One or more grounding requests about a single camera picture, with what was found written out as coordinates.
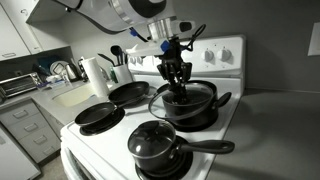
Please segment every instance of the black frying pan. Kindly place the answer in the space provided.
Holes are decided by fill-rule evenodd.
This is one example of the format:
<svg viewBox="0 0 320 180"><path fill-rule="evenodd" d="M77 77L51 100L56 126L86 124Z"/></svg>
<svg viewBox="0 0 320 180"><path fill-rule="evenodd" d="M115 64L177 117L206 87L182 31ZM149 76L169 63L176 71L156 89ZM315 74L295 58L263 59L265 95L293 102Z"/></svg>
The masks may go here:
<svg viewBox="0 0 320 180"><path fill-rule="evenodd" d="M140 101L149 93L149 83L144 81L135 81L118 87L109 94L109 100L115 105L121 105L125 102L136 99Z"/></svg>
<svg viewBox="0 0 320 180"><path fill-rule="evenodd" d="M82 111L74 121L81 127L93 126L104 120L109 121L119 116L119 108L136 101L137 98L134 98L119 106L111 102L96 104Z"/></svg>
<svg viewBox="0 0 320 180"><path fill-rule="evenodd" d="M154 97L158 93L166 90L168 84L161 86L157 92L152 95ZM119 116L120 107L137 103L147 96L149 92L149 83L144 81L136 81L123 85L109 95L111 102L96 104L82 111L75 119L75 123L81 127L97 125L100 121L112 121Z"/></svg>

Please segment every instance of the pot handle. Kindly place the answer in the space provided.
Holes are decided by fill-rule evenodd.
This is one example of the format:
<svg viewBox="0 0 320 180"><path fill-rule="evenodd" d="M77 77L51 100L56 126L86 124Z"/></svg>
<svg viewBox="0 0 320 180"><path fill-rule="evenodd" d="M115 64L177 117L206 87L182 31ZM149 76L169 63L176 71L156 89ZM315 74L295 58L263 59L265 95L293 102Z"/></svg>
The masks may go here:
<svg viewBox="0 0 320 180"><path fill-rule="evenodd" d="M204 152L210 154L228 154L234 150L235 144L224 140L206 140L188 144L181 144L179 150L183 152Z"/></svg>
<svg viewBox="0 0 320 180"><path fill-rule="evenodd" d="M222 95L218 100L218 107L222 107L227 104L227 102L230 100L232 93L227 92L224 95Z"/></svg>

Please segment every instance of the frying pan handle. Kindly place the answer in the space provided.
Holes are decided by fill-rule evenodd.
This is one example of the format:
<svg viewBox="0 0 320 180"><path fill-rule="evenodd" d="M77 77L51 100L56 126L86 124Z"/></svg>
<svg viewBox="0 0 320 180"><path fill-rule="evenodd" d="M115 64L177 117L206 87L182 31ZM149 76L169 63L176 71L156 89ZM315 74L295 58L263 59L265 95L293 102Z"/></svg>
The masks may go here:
<svg viewBox="0 0 320 180"><path fill-rule="evenodd" d="M144 98L144 96L143 96L143 97L137 97L137 98L134 98L134 99L130 99L129 101L126 101L126 102L124 102L124 103L122 103L122 104L119 104L119 105L117 106L117 108L121 108L121 107L123 107L123 106L125 106L125 105L131 104L131 103L135 103L135 102L139 101L139 100L142 99L142 98Z"/></svg>

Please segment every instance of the black cookware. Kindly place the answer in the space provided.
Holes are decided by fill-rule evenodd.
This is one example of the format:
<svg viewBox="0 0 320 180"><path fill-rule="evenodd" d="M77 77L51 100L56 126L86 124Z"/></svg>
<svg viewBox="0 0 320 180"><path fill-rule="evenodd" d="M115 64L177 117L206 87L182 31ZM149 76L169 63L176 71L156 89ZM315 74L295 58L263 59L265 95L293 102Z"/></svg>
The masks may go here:
<svg viewBox="0 0 320 180"><path fill-rule="evenodd" d="M135 81L120 86L114 91L112 91L109 94L109 100L116 105L120 105L132 99L136 99L135 102L131 101L132 103L130 105L137 104L144 98L153 98L159 93L165 91L168 88L168 86L168 84L165 84L161 86L159 89L157 89L155 94L148 95L150 90L149 83L145 81Z"/></svg>
<svg viewBox="0 0 320 180"><path fill-rule="evenodd" d="M126 106L136 99L131 99L123 104L115 105L112 102L105 102L91 106L82 111L75 119L75 123L81 127L96 126L101 121L109 121L119 116L119 108Z"/></svg>
<svg viewBox="0 0 320 180"><path fill-rule="evenodd" d="M180 109L182 105L179 106L170 102L170 96L172 93L163 92L155 96L150 101L148 108L151 114L155 117L170 121L178 131L194 132L203 130L215 123L219 115L218 108L224 106L229 101L231 93L225 93L218 100L217 88L214 84L201 80L188 81L187 85L188 84L199 84L209 87L212 90L212 96L210 96L212 98L209 98L208 92L207 95L203 94L204 91L202 90L199 90L197 93L193 93L193 95L189 93L191 99L199 99L201 96L205 98L207 96L208 100L203 101L203 103L199 103L198 106L195 106L194 104L184 105L186 107L184 108L184 111L181 112Z"/></svg>
<svg viewBox="0 0 320 180"><path fill-rule="evenodd" d="M148 121L138 126L128 140L128 149L136 165L145 171L159 171L170 165L178 153L190 151L227 154L234 143L224 140L206 140L181 144L176 141L174 127L167 121Z"/></svg>

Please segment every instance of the white stove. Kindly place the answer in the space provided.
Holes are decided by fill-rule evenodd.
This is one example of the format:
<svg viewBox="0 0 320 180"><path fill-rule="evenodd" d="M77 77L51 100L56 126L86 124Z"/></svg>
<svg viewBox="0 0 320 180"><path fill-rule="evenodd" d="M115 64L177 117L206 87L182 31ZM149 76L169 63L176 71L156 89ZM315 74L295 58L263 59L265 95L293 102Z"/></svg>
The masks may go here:
<svg viewBox="0 0 320 180"><path fill-rule="evenodd" d="M177 135L189 142L223 139L244 88L244 44L243 36L200 39L195 41L193 52L182 53L184 61L193 64L192 79L214 83L218 97L226 92L231 92L232 97L219 108L219 117L211 127L191 133L177 131ZM153 57L131 58L129 69L136 81L146 81L158 88L167 83L157 71L159 63ZM139 179L127 142L140 124L157 119L149 113L148 102L145 99L135 107L126 108L125 117L116 126L98 135L82 135L74 122L65 126L61 131L61 157L68 178L81 179L74 163L77 159L94 179ZM213 154L194 152L192 166L183 179L206 179L214 158Z"/></svg>

